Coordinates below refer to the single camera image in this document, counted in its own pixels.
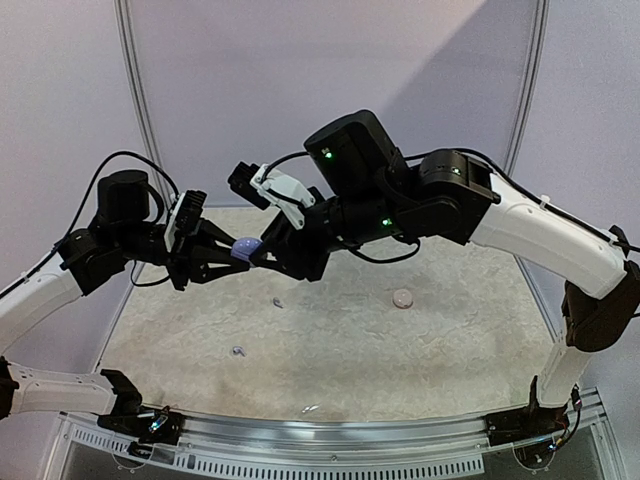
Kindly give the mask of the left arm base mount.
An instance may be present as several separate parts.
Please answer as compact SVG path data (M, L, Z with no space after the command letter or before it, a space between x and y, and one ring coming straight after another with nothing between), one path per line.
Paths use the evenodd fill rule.
M100 415L97 425L105 430L135 437L142 444L176 446L186 417L169 406L161 409L140 407L133 413Z

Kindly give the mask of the right aluminium corner post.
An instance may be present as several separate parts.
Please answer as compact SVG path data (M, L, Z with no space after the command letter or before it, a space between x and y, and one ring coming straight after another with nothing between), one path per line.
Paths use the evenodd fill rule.
M503 170L507 175L513 174L516 169L518 155L522 147L529 114L533 105L535 87L544 49L549 17L549 2L547 0L537 0L534 2L534 6L518 90L515 117L503 160Z

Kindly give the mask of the aluminium front rail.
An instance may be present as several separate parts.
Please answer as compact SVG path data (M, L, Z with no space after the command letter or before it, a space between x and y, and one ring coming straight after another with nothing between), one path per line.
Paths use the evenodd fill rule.
M369 423L189 414L176 445L136 445L86 415L60 419L47 479L621 479L600 396L581 393L570 440L495 442L486 413Z

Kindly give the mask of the lavender earbud charging case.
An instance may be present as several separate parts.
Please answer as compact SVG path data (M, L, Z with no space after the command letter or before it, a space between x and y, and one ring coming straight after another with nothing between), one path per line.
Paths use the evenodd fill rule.
M231 257L246 263L251 262L251 256L262 246L262 241L253 237L242 237L234 241L231 246Z

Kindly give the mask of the pink earbud charging case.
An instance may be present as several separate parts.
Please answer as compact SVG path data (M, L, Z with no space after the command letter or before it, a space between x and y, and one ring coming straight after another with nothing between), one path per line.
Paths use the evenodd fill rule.
M407 289L398 289L393 292L392 302L399 309L411 308L414 304L413 294Z

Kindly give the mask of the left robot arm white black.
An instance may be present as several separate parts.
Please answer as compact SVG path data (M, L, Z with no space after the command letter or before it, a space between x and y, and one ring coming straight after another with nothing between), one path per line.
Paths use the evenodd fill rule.
M205 193L188 190L171 211L142 170L122 170L99 180L90 225L58 241L30 273L1 294L1 349L63 306L88 296L122 273L130 261L166 269L179 291L246 272L234 238L202 218ZM118 370L74 375L33 370L1 361L1 415L30 411L110 415L128 434L148 426L142 396Z

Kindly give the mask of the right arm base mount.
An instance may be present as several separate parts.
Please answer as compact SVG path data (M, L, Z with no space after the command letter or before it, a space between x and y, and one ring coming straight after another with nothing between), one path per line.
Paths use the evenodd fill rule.
M554 432L561 432L559 438L551 441L551 450L565 445L577 431L581 419L583 402L580 396L570 402L576 413L573 424L567 414L567 406L543 408L533 399L527 406L487 414L483 421L491 446L516 443L534 437L547 438Z

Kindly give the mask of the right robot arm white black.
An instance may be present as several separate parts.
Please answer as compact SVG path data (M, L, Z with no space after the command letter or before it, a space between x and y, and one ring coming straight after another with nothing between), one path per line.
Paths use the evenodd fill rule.
M411 246L441 237L521 257L564 279L566 334L518 412L524 435L554 422L590 357L617 342L638 308L639 268L622 230L593 227L529 193L479 152L441 148L405 157L369 110L327 124L302 152L331 188L329 199L277 163L249 176L259 205L279 211L262 236L276 270L315 281L334 251L358 254L387 237Z

